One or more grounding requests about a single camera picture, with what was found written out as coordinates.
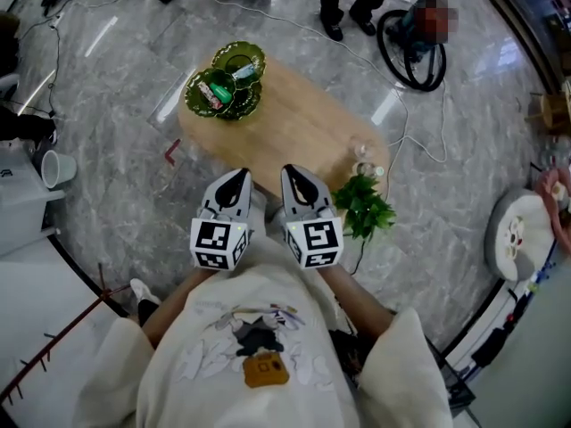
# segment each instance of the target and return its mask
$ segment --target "tiled floor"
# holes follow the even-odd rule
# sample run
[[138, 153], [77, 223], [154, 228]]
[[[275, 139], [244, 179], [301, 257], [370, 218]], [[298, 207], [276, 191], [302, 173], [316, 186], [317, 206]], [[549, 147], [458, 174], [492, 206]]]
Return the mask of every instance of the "tiled floor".
[[[24, 0], [22, 29], [40, 21], [40, 0]], [[191, 266], [188, 228], [204, 187], [228, 167], [184, 139], [172, 97], [217, 48], [235, 39], [254, 42], [325, 88], [376, 126], [385, 141], [402, 132], [406, 111], [393, 98], [394, 78], [377, 42], [348, 17], [345, 43], [385, 73], [380, 77], [345, 48], [319, 35], [233, 5], [208, 0], [76, 0], [64, 10], [60, 69], [53, 101], [61, 120], [58, 150], [79, 164], [54, 212], [60, 239], [91, 276], [102, 262], [107, 279], [143, 278], [161, 296]], [[322, 30], [319, 0], [227, 0]], [[352, 0], [342, 0], [348, 9]], [[483, 261], [492, 206], [510, 186], [523, 185], [537, 153], [524, 122], [529, 92], [541, 90], [531, 63], [488, 0], [449, 0], [459, 8], [459, 31], [447, 45], [446, 93], [403, 93], [409, 132], [438, 159], [405, 142], [391, 177], [398, 222], [375, 236], [356, 277], [378, 299], [418, 310], [426, 334], [445, 345], [477, 309], [495, 280]], [[407, 8], [386, 0], [374, 17]], [[97, 34], [116, 17], [89, 56]], [[23, 40], [18, 98], [25, 99], [55, 67], [56, 35], [46, 25]], [[47, 93], [37, 104], [46, 108]], [[379, 107], [383, 119], [371, 117]], [[348, 242], [352, 268], [359, 243]], [[126, 306], [132, 300], [123, 300]]]

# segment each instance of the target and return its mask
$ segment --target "white sneaker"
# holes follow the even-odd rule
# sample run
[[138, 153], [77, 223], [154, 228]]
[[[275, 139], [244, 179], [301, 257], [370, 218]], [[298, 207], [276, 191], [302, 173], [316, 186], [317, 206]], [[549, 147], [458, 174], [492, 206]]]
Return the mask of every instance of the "white sneaker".
[[137, 303], [141, 300], [149, 300], [154, 304], [161, 304], [161, 300], [151, 293], [151, 290], [141, 279], [131, 279], [130, 281], [131, 289], [137, 297]]

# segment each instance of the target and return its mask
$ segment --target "black shoe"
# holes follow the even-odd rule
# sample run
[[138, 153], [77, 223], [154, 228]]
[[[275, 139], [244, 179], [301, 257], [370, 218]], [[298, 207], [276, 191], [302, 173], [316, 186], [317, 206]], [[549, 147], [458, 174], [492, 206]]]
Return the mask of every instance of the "black shoe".
[[364, 21], [363, 19], [359, 19], [358, 17], [355, 17], [353, 11], [349, 10], [349, 15], [352, 17], [352, 19], [357, 22], [357, 24], [359, 25], [360, 29], [363, 30], [365, 32], [366, 35], [369, 35], [370, 37], [373, 37], [376, 32], [377, 29], [375, 29], [375, 26], [371, 23], [371, 21]]
[[325, 32], [333, 41], [341, 41], [343, 39], [343, 32], [337, 24], [325, 22], [323, 21], [323, 18], [321, 18], [321, 23], [323, 24]]

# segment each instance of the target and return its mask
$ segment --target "white cable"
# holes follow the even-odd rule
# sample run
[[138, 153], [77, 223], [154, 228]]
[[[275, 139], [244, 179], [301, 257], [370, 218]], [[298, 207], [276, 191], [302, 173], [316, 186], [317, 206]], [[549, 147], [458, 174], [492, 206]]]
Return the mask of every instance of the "white cable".
[[[117, 2], [120, 2], [123, 0], [111, 0], [109, 2], [103, 2], [101, 4], [82, 4], [79, 2], [75, 2], [72, 6], [74, 5], [79, 5], [79, 6], [83, 6], [84, 8], [100, 8], [101, 6], [106, 6], [107, 4], [114, 4]], [[404, 143], [404, 140], [409, 139], [410, 141], [412, 141], [414, 144], [416, 144], [418, 147], [420, 147], [428, 157], [430, 157], [433, 161], [437, 162], [437, 163], [445, 163], [448, 159], [448, 153], [446, 150], [446, 142], [444, 141], [444, 119], [445, 119], [445, 109], [444, 109], [444, 104], [445, 104], [445, 95], [446, 95], [446, 81], [444, 80], [444, 91], [443, 91], [443, 123], [442, 123], [442, 127], [440, 130], [440, 138], [443, 142], [443, 151], [444, 151], [444, 158], [442, 160], [438, 160], [435, 158], [434, 155], [432, 155], [427, 148], [420, 143], [419, 141], [417, 141], [415, 138], [413, 138], [412, 136], [409, 136], [407, 134], [407, 130], [408, 130], [408, 126], [409, 126], [409, 108], [407, 107], [406, 103], [402, 100], [401, 94], [399, 94], [396, 91], [397, 86], [389, 79], [385, 76], [385, 74], [379, 69], [377, 68], [377, 66], [370, 61], [369, 59], [366, 59], [365, 57], [362, 57], [360, 55], [358, 55], [357, 53], [355, 53], [348, 45], [346, 45], [345, 43], [342, 43], [340, 41], [335, 41], [334, 39], [331, 39], [330, 37], [328, 37], [327, 35], [324, 35], [323, 33], [321, 33], [318, 30], [312, 29], [311, 27], [306, 27], [302, 24], [298, 24], [295, 21], [290, 21], [289, 19], [286, 18], [280, 18], [278, 16], [272, 16], [271, 14], [267, 14], [266, 12], [262, 11], [262, 10], [258, 10], [256, 8], [248, 8], [247, 6], [242, 6], [241, 4], [237, 4], [234, 2], [221, 2], [220, 0], [210, 0], [212, 2], [215, 2], [217, 4], [221, 4], [224, 6], [236, 6], [238, 8], [241, 8], [243, 10], [246, 11], [250, 11], [250, 12], [258, 12], [264, 16], [266, 16], [269, 19], [273, 19], [275, 21], [285, 21], [285, 22], [289, 22], [290, 24], [294, 24], [296, 27], [299, 27], [300, 29], [304, 29], [304, 30], [308, 30], [310, 32], [313, 32], [317, 35], [319, 35], [320, 37], [323, 37], [324, 39], [326, 39], [327, 41], [330, 41], [332, 43], [336, 43], [337, 45], [341, 45], [342, 47], [344, 47], [347, 51], [349, 51], [354, 57], [366, 62], [373, 70], [375, 70], [386, 82], [388, 82], [391, 86], [393, 86], [393, 88], [390, 90], [390, 93], [395, 95], [399, 101], [402, 103], [402, 106], [404, 106], [404, 109], [406, 110], [407, 114], [406, 114], [406, 119], [404, 121], [404, 129], [402, 130], [402, 136], [396, 140], [393, 141], [392, 143], [389, 143], [388, 147], [394, 146], [395, 144], [398, 144], [399, 147], [396, 150], [396, 153], [394, 155], [393, 161], [391, 161], [391, 164], [389, 165], [389, 169], [386, 172], [386, 197], [385, 200], [388, 200], [389, 198], [389, 193], [391, 192], [391, 187], [390, 187], [390, 182], [389, 182], [389, 175], [391, 173], [391, 168], [393, 167], [394, 163], [396, 162], [397, 157], [399, 156], [399, 153], [401, 152], [401, 148], [402, 148], [402, 144]]]

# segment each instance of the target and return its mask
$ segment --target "vacuum cleaner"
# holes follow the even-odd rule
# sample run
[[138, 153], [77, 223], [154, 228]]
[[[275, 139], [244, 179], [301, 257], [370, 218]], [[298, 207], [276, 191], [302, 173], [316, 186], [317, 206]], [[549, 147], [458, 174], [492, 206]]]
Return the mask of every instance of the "vacuum cleaner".
[[[448, 41], [449, 22], [456, 19], [457, 13], [444, 0], [417, 0], [408, 11], [393, 10], [381, 17], [377, 26], [378, 46], [387, 66], [402, 84], [423, 92], [440, 86], [446, 72], [443, 44]], [[393, 44], [393, 58], [387, 44]], [[419, 79], [415, 70], [426, 55], [429, 56], [427, 74]]]

